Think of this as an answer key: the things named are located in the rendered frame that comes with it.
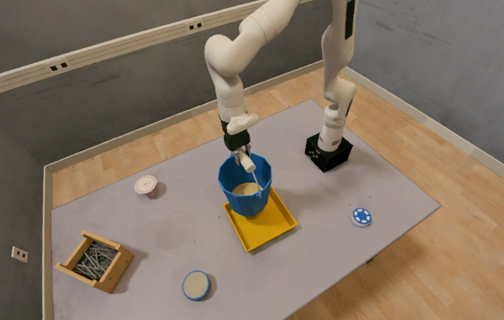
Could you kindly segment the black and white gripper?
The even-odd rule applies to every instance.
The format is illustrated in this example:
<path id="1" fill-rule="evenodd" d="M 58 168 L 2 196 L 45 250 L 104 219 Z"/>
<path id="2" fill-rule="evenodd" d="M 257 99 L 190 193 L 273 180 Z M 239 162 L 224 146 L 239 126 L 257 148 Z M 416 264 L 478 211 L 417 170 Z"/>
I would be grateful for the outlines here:
<path id="1" fill-rule="evenodd" d="M 251 160 L 250 156 L 250 135 L 247 129 L 259 123 L 257 114 L 247 114 L 245 100 L 232 108 L 226 108 L 218 103 L 219 118 L 222 124 L 225 146 L 233 151 L 236 164 L 240 166 L 239 152 L 237 148 L 245 145 L 245 152 Z M 227 127 L 227 128 L 226 128 Z"/>

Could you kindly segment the wooden crate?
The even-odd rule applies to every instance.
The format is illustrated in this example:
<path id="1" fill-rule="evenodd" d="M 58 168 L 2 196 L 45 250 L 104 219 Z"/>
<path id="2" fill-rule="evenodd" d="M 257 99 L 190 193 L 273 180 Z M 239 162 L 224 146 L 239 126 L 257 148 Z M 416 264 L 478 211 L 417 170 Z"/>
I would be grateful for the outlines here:
<path id="1" fill-rule="evenodd" d="M 112 294 L 135 255 L 122 245 L 86 230 L 83 230 L 80 235 L 84 239 L 66 263 L 64 265 L 57 263 L 54 268 L 94 288 Z"/>

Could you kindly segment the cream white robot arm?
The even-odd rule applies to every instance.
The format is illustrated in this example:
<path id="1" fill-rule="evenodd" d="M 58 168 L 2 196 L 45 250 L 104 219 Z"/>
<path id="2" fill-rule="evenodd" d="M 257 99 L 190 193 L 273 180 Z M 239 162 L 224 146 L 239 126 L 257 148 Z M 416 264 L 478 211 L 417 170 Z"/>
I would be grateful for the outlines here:
<path id="1" fill-rule="evenodd" d="M 221 106 L 232 108 L 243 102 L 243 83 L 237 74 L 248 66 L 262 47 L 284 31 L 302 1 L 269 0 L 242 21 L 236 40 L 231 41 L 220 34 L 208 39 L 204 56 Z M 340 78 L 338 72 L 353 57 L 358 0 L 331 2 L 332 22 L 323 34 L 321 48 L 323 95 L 334 104 L 324 110 L 318 139 L 318 146 L 323 151 L 335 151 L 340 145 L 357 90 L 356 84 Z"/>

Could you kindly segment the white yogurt cup with lid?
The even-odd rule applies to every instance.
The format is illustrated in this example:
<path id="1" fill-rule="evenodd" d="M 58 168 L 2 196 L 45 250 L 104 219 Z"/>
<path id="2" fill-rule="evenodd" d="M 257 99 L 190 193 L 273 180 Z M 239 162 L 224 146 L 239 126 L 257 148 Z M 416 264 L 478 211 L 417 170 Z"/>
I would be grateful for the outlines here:
<path id="1" fill-rule="evenodd" d="M 148 197 L 156 193 L 156 179 L 153 176 L 144 176 L 135 184 L 135 190 L 139 194 L 144 194 Z"/>

